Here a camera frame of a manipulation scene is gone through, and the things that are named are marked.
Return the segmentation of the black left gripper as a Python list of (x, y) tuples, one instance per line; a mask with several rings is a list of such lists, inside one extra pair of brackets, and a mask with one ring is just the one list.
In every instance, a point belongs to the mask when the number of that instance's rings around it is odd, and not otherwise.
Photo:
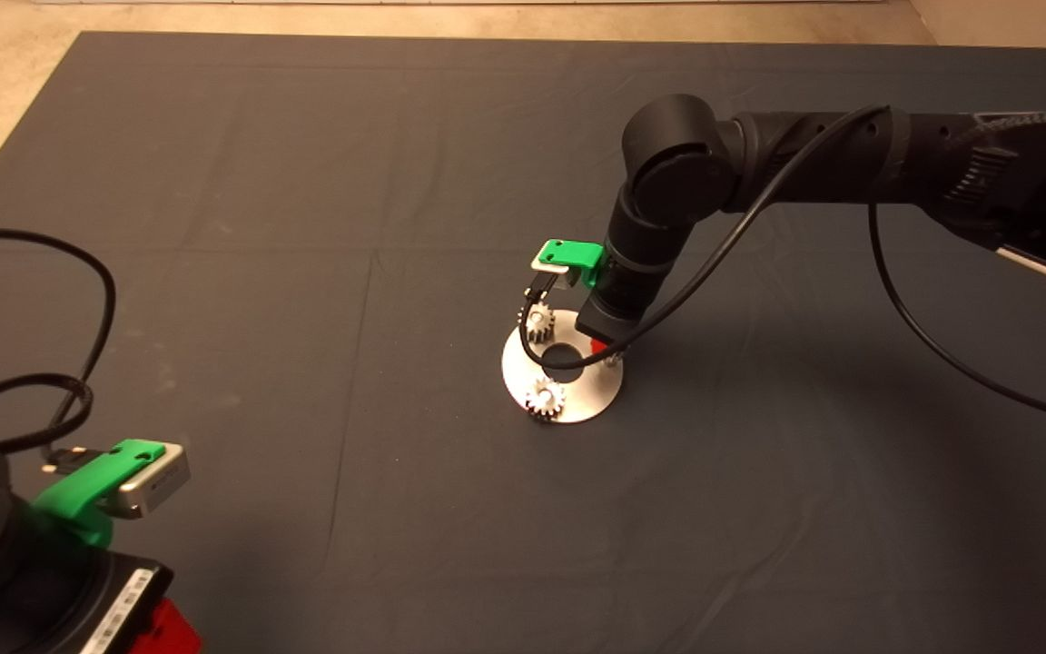
[(13, 531), (0, 541), (0, 653), (201, 653), (166, 597), (173, 581), (153, 559)]

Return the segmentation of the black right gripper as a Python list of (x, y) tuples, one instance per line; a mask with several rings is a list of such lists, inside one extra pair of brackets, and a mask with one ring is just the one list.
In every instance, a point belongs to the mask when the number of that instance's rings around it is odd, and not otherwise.
[(664, 281), (664, 266), (602, 264), (593, 290), (577, 312), (577, 330), (593, 338), (590, 351), (600, 353), (639, 326)]

